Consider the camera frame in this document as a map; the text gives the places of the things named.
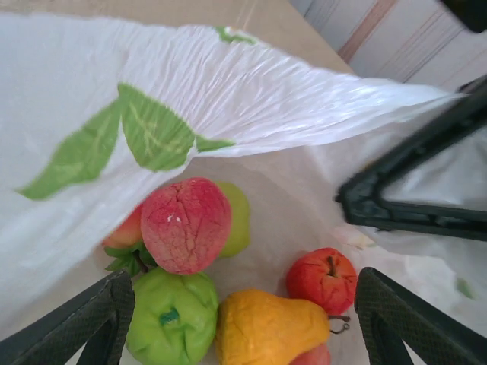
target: wooden table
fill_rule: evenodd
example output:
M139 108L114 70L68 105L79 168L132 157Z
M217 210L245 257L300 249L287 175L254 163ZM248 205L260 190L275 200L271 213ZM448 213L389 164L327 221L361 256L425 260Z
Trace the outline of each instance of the wooden table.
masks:
M352 72L286 0L0 0L0 10L121 17L175 27L232 26L312 65Z

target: red apple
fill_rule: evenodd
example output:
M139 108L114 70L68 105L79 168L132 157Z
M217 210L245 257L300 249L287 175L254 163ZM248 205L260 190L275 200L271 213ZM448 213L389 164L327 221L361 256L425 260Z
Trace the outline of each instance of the red apple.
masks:
M195 177L160 188L142 204L142 237L156 263L191 275L208 267L231 232L231 206L218 186Z
M112 249L129 249L130 247L142 241L142 232L140 229L140 219L142 214L142 205L139 205L129 217L119 225L104 241L104 247Z
M328 347L321 344L317 348L296 357L289 365L330 365L332 357Z
M357 272L338 250L317 249L291 266L286 287L290 298L310 300L328 316L339 316L353 304Z

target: green apple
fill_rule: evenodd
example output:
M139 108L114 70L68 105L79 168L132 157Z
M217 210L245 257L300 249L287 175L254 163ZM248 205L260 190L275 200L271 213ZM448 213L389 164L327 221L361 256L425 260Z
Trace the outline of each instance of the green apple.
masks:
M126 346L142 365L194 365L215 337L218 297L199 272L154 268L134 284L135 309Z
M215 184L227 196L231 205L231 232L220 252L220 257L231 257L249 246L250 206L244 192L235 184L226 181L215 181Z

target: yellow pear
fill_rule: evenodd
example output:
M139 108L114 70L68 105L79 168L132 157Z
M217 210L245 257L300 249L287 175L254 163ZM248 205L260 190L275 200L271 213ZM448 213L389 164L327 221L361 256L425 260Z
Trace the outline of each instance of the yellow pear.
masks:
M329 334L328 315L315 303L249 289L219 306L215 344L220 365L289 365Z

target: green leaf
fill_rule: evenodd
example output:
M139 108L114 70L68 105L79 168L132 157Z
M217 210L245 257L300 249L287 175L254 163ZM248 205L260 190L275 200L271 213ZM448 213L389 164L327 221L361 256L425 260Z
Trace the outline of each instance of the green leaf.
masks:
M466 282L465 279L457 278L457 282L455 284L455 287L465 297L467 297L469 299L475 299L475 295L473 293L473 290L470 287L469 283Z
M218 32L218 35L220 36L220 40L226 43L245 42L249 44L256 44L256 41L249 38L248 36L239 36L238 34L232 36L228 34L226 27L215 27L215 30Z
M215 151L220 148L234 146L235 142L226 141L224 139L211 140L202 137L201 135L196 135L196 148L198 152Z
M105 253L110 257L125 257L125 256L132 256L132 252L136 251L137 249L145 249L144 243L139 242L136 245L128 248L128 249L114 249L113 247L104 247L103 250Z
M118 103L114 101L68 136L43 172L17 191L26 198L41 200L67 186L95 180L115 147L119 119Z
M126 266L126 270L129 273L130 277L133 278L140 272L140 267L137 265L137 261L133 259Z
M156 261L154 260L154 258L152 257L151 253L145 249L145 250L141 250L140 252L140 259L142 260L142 262L144 262L146 265L150 265L150 266L158 266L158 264L156 263Z
M123 132L140 167L168 171L186 162L195 135L169 107L127 84L119 84Z
M111 264L109 264L105 270L107 271L116 271L120 270L121 268L125 268L128 265L128 260L127 259L114 259Z

